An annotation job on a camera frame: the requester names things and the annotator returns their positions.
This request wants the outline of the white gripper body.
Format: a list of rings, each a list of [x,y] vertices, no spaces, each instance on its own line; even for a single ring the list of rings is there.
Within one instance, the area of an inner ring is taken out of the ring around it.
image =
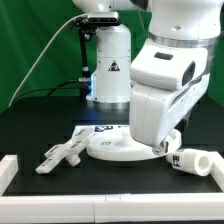
[[[135,83],[129,115],[132,138],[145,145],[159,146],[204,95],[209,79],[209,74],[203,75],[179,91]]]

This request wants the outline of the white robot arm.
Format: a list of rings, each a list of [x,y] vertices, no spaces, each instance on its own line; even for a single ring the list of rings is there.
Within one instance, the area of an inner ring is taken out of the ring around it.
[[[130,104],[131,137],[156,155],[173,147],[168,136],[204,95],[220,35],[224,0],[73,0],[98,27],[97,68],[88,100]],[[130,58],[130,31],[120,10],[152,14],[148,37]]]

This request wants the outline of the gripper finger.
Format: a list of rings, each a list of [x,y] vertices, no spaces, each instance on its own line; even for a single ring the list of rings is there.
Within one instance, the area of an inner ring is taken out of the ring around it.
[[[153,149],[153,153],[155,155],[165,155],[168,152],[169,143],[167,141],[163,141],[158,147]]]

